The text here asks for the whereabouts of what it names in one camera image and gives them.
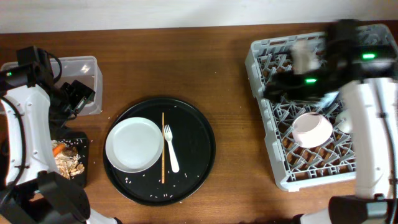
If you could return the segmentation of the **orange carrot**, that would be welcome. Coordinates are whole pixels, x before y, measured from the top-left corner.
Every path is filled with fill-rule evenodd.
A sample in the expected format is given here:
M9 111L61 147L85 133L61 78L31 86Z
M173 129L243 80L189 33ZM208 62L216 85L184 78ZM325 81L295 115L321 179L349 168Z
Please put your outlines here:
M53 152L53 156L56 157L58 154L60 154L61 152L63 152L65 150L67 146L63 143L58 144L57 146L55 146L52 150Z

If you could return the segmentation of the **white ceramic cup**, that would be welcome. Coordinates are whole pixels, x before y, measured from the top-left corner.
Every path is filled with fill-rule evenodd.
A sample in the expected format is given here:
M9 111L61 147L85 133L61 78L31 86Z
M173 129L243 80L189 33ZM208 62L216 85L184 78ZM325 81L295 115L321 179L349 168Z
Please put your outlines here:
M351 116L350 116L348 110L344 110L336 116L335 126L337 129L339 129L343 133L346 133L346 134L352 133L353 126L352 126L352 122L351 122Z

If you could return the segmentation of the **small grey bowl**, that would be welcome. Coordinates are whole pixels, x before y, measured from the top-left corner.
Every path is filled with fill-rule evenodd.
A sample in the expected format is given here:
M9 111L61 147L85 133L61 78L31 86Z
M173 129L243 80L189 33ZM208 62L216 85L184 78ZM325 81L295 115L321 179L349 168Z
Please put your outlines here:
M332 134L332 124L321 114L311 112L297 117L292 123L293 139L303 148L317 147Z

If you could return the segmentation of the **rice and food scraps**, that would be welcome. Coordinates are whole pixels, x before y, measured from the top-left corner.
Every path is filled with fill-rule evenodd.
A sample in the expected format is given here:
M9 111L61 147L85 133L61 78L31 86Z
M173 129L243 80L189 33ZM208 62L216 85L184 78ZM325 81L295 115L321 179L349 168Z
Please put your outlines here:
M71 146L65 142L52 140L52 150L55 146L61 143L65 144L67 147L63 152L54 157L55 164L64 178L74 179L75 176L84 173L85 166L80 161L81 156L75 146Z

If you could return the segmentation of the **large white plate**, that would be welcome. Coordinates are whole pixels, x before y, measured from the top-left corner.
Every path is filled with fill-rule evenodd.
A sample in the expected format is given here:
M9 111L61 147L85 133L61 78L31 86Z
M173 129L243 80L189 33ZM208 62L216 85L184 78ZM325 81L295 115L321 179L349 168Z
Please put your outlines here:
M111 128L105 142L105 153L117 170L138 173L157 162L163 145L158 125L147 118L133 117Z

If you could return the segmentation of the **wooden chopstick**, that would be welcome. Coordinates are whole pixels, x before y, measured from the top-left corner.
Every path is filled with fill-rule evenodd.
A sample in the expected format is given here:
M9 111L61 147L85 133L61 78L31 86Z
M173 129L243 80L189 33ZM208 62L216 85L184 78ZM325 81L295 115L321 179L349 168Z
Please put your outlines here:
M165 184L165 115L162 112L162 160L161 160L161 184Z

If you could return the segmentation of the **white plastic fork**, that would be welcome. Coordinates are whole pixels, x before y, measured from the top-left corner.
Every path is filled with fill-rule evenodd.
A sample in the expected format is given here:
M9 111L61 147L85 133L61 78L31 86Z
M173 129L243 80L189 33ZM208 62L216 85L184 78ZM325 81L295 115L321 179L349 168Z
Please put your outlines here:
M179 167L177 156L174 151L174 146L172 143L173 134L172 134L171 128L168 124L164 126L164 131L165 131L165 140L167 141L168 148L169 148L170 164L171 164L172 172L178 173L180 171L180 167Z

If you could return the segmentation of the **light blue cup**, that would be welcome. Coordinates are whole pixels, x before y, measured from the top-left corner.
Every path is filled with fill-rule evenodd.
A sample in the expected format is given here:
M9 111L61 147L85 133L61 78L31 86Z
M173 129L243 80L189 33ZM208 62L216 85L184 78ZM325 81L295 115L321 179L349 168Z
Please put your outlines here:
M317 106L320 108L329 107L335 101L338 95L339 91L326 93L323 97L321 97L320 101L317 103Z

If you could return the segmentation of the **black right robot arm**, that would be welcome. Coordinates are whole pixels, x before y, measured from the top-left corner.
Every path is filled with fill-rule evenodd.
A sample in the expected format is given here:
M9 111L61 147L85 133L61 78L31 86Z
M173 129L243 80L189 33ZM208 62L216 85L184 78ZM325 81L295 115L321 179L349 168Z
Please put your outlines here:
M395 223L397 216L397 53L391 45L364 45L358 23L328 26L326 64L276 73L264 96L271 101L316 101L338 91L349 113L356 154L354 195L297 215L294 223Z

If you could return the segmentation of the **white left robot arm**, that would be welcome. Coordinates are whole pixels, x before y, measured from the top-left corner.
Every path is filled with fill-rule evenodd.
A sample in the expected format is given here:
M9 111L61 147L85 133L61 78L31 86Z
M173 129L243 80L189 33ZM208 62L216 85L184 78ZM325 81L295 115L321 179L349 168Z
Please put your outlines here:
M56 86L53 54L36 46L17 50L17 66L1 72L9 167L1 215L10 223L119 223L90 206L84 188L56 165L52 139L95 98L78 80Z

